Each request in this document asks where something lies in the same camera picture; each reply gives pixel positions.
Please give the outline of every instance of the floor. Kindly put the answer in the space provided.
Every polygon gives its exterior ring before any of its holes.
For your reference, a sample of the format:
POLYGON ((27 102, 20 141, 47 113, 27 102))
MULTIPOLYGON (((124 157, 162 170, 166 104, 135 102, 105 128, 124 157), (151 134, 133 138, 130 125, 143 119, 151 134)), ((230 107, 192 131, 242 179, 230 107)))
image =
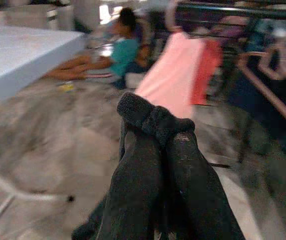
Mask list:
MULTIPOLYGON (((74 83, 61 92, 39 80, 0 106, 0 174, 23 190, 75 195, 72 203, 14 200, 0 218, 0 240, 69 240, 107 191, 118 161, 123 91, 74 83)), ((257 156, 236 164, 239 141, 224 104, 195 108, 199 148, 217 168, 247 240, 286 240, 286 228, 259 175, 257 156)), ((6 194, 0 190, 0 203, 6 194)))

